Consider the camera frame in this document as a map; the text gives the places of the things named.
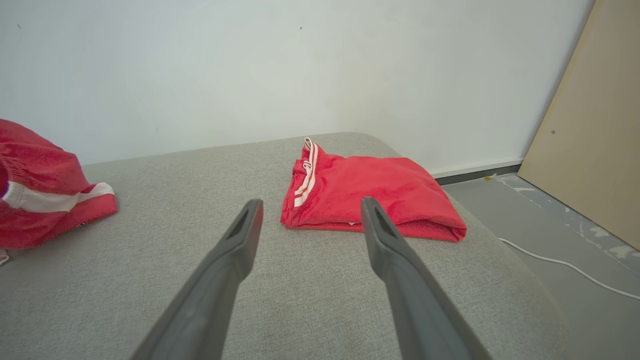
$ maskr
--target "beige panel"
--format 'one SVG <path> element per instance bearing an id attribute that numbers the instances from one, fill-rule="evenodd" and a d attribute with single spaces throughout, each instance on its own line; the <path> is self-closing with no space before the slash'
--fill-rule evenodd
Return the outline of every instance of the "beige panel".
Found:
<path id="1" fill-rule="evenodd" d="M 640 249 L 639 158 L 640 1 L 598 0 L 518 175 Z"/>

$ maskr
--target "gray floor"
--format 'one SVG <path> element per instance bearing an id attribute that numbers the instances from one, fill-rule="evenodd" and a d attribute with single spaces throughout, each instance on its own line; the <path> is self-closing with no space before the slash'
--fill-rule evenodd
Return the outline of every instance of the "gray floor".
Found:
<path id="1" fill-rule="evenodd" d="M 563 260 L 640 295 L 640 253 L 514 174 L 443 188 L 498 237 Z M 640 300 L 603 289 L 564 265 L 511 250 L 547 285 L 572 328 L 575 359 L 640 359 Z"/>

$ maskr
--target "baseboard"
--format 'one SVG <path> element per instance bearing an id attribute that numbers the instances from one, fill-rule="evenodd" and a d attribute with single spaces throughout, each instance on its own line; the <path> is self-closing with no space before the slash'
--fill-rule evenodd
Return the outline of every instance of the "baseboard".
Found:
<path id="1" fill-rule="evenodd" d="M 509 160 L 509 161 L 496 161 L 491 163 L 480 163 L 480 164 L 475 164 L 471 166 L 467 165 L 465 167 L 446 168 L 446 169 L 437 170 L 436 172 L 432 172 L 431 176 L 433 176 L 436 179 L 439 179 L 441 177 L 468 174 L 470 172 L 491 170 L 494 168 L 502 168 L 502 167 L 511 167 L 513 165 L 522 164 L 522 160 L 524 159 L 518 158 L 515 160 Z"/>

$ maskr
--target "red clothing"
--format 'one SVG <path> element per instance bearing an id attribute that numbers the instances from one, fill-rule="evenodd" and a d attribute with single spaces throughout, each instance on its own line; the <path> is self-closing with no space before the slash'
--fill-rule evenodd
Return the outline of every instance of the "red clothing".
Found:
<path id="1" fill-rule="evenodd" d="M 363 231 L 360 201 L 374 197 L 402 235 L 460 241 L 467 226 L 440 185 L 408 158 L 325 154 L 305 139 L 280 221 L 297 229 Z"/>
<path id="2" fill-rule="evenodd" d="M 0 249 L 28 249 L 117 210 L 113 189 L 90 184 L 76 155 L 0 119 Z"/>

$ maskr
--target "gray sofa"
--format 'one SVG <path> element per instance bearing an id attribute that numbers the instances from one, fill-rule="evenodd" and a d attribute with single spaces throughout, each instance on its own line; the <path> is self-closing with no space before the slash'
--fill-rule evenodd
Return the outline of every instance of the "gray sofa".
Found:
<path id="1" fill-rule="evenodd" d="M 398 156 L 369 135 L 311 136 L 327 153 Z M 224 359 L 398 359 L 383 283 L 362 233 L 280 223 L 302 138 L 84 168 L 118 213 L 0 267 L 0 358 L 127 359 L 244 203 L 264 201 L 252 273 Z M 566 357 L 568 329 L 529 269 L 455 200 L 460 243 L 408 238 L 495 359 Z"/>

